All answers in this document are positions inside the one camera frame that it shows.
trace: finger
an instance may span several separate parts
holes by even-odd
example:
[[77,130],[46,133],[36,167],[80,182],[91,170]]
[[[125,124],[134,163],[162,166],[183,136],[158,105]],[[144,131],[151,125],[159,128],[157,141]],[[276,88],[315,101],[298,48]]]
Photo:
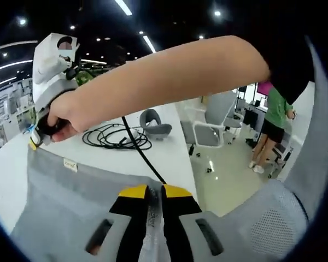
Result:
[[76,135],[78,132],[73,128],[73,126],[69,123],[60,131],[52,136],[52,140],[54,142],[60,142],[70,138],[71,136]]
[[48,125],[53,127],[57,123],[58,117],[49,113],[48,115]]

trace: green shirt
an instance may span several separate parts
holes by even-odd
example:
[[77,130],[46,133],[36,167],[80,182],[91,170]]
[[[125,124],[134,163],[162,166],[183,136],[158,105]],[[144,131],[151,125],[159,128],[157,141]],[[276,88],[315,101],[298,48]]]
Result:
[[267,107],[265,119],[276,127],[284,129],[286,113],[292,110],[293,107],[285,101],[274,87],[268,93]]

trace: pink object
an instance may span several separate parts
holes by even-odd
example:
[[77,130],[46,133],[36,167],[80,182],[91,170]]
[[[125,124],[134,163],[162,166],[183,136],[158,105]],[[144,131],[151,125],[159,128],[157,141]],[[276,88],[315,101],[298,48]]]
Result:
[[270,89],[273,87],[273,85],[271,84],[271,82],[266,81],[266,82],[260,82],[257,85],[257,92],[260,94],[264,94],[264,95],[268,95]]

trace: black shorts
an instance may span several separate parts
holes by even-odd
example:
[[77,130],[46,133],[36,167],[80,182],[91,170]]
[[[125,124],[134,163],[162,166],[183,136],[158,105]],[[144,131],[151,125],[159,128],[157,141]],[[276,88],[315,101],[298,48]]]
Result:
[[274,124],[265,119],[261,128],[261,133],[267,135],[272,141],[281,143],[284,135],[284,129],[281,127],[276,127]]

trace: black ceiling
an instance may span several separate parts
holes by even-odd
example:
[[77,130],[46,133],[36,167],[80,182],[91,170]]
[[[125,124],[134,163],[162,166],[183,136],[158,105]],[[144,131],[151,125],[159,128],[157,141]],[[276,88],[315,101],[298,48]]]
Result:
[[[143,31],[157,51],[198,39],[226,35],[231,24],[227,0],[124,0],[132,12],[127,16],[115,0],[30,1],[18,11],[0,32],[0,46],[17,41],[43,40],[51,32],[78,38],[79,56],[110,61],[111,45],[123,48],[127,60],[151,53],[139,31]],[[214,11],[221,16],[214,16]],[[19,25],[19,18],[27,23]],[[0,66],[32,59],[36,44],[0,49]],[[31,63],[0,70],[0,79],[16,76],[16,72],[31,74]]]

